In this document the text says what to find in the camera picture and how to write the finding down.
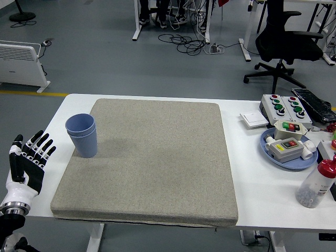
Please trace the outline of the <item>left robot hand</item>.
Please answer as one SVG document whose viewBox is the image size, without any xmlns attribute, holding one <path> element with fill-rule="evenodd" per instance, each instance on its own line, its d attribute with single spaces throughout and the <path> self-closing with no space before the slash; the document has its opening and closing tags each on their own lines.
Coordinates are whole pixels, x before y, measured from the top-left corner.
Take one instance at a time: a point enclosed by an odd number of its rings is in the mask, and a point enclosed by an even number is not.
<svg viewBox="0 0 336 252">
<path fill-rule="evenodd" d="M 43 130 L 38 131 L 27 142 L 19 134 L 9 150 L 10 171 L 6 181 L 7 194 L 3 207 L 13 204 L 31 206 L 33 198 L 41 192 L 44 167 L 55 152 L 53 139 Z"/>
</svg>

